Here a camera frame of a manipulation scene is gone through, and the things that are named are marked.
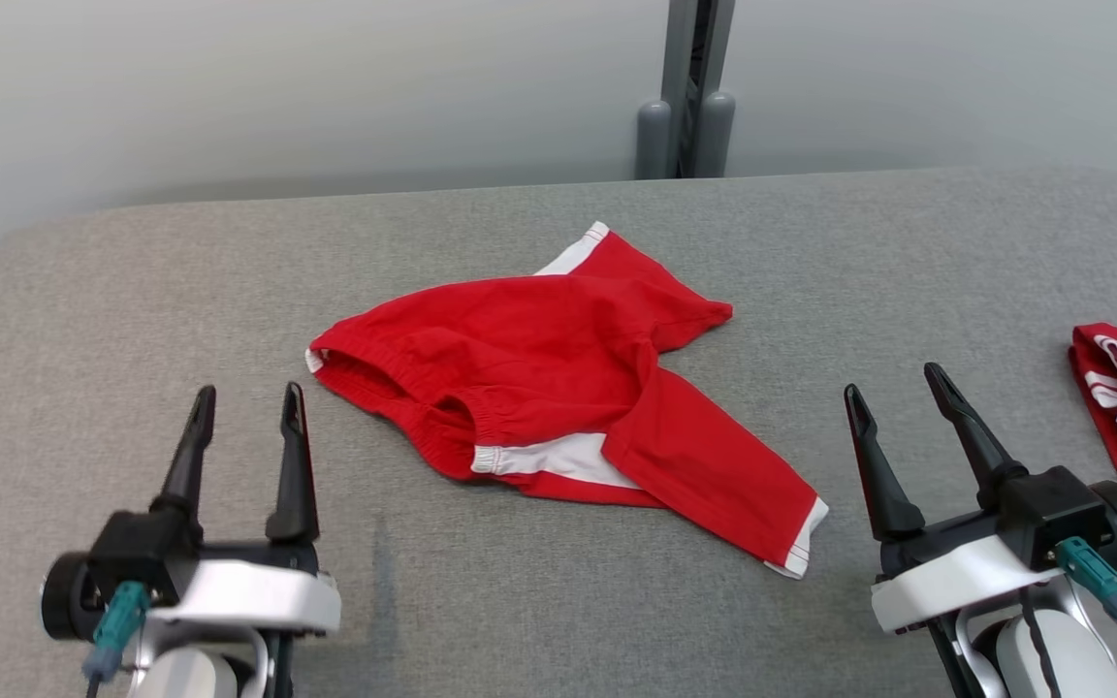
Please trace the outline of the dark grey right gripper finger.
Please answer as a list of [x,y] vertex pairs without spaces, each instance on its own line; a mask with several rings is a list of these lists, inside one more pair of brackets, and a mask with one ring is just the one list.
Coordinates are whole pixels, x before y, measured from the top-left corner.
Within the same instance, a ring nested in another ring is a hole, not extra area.
[[939,363],[926,363],[923,374],[941,415],[956,429],[976,480],[978,507],[983,511],[997,511],[1001,486],[1028,476],[1028,469],[997,440]]
[[844,408],[873,539],[904,542],[922,534],[925,517],[897,481],[878,443],[877,420],[855,384],[844,388]]

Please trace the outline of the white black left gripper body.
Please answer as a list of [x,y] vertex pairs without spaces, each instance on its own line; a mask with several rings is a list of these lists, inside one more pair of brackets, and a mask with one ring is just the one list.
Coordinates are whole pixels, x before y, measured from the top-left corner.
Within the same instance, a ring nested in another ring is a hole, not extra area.
[[342,600],[313,544],[211,543],[199,551],[189,585],[147,621],[244,627],[327,635],[341,627]]

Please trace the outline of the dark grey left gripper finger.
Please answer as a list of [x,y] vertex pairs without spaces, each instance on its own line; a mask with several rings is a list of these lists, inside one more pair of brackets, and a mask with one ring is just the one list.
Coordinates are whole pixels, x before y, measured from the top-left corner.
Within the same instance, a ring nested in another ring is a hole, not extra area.
[[149,511],[180,511],[187,522],[198,520],[206,450],[214,434],[214,410],[216,388],[204,385],[195,394],[168,477]]
[[274,544],[313,544],[319,538],[319,514],[304,393],[298,383],[285,386],[279,431],[283,450],[278,486],[265,533]]

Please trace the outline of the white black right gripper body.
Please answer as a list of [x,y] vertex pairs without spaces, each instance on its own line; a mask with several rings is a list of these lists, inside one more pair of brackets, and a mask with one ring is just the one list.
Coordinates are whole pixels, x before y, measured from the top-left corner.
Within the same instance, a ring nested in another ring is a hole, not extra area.
[[1030,568],[999,538],[997,514],[962,514],[880,543],[881,579],[872,586],[878,627],[892,633],[1061,574]]

